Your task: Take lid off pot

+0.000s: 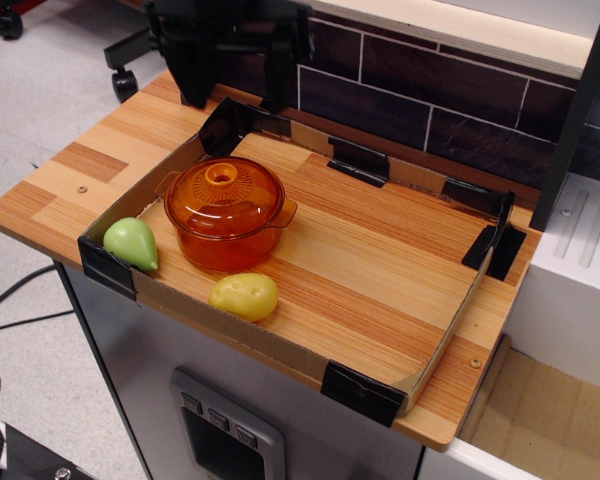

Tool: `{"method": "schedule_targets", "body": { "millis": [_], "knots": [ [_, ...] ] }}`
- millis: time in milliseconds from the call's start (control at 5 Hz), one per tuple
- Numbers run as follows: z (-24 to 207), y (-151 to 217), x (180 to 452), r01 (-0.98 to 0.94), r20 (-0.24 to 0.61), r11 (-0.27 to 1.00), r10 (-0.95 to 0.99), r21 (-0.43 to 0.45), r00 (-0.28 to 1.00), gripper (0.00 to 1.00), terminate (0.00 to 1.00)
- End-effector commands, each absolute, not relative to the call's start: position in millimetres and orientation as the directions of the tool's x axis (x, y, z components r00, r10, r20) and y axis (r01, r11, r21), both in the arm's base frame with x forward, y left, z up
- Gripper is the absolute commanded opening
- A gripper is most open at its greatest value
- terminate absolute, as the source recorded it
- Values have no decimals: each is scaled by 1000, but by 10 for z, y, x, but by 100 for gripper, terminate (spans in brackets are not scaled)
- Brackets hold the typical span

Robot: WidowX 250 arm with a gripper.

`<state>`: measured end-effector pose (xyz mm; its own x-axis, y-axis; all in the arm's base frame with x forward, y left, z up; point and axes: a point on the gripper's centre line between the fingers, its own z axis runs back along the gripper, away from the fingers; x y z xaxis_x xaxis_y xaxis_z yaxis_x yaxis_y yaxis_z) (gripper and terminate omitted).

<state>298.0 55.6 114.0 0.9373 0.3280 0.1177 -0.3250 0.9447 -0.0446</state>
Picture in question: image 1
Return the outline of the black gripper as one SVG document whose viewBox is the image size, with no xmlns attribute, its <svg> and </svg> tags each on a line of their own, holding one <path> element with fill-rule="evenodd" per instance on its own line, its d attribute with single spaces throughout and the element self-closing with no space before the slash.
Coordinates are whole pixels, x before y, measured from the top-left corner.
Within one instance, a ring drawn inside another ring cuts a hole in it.
<svg viewBox="0 0 600 480">
<path fill-rule="evenodd" d="M 312 8 L 293 1 L 147 1 L 144 13 L 184 102 L 196 108 L 216 84 L 215 52 L 266 54 L 272 113 L 290 102 L 296 61 L 314 54 Z"/>
</svg>

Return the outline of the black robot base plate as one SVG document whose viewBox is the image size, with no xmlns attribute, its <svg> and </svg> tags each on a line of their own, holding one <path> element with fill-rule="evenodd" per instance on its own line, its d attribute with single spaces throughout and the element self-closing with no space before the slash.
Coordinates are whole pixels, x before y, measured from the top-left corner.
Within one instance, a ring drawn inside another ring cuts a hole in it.
<svg viewBox="0 0 600 480">
<path fill-rule="evenodd" d="M 0 479 L 93 479 L 93 476 L 0 420 Z"/>
</svg>

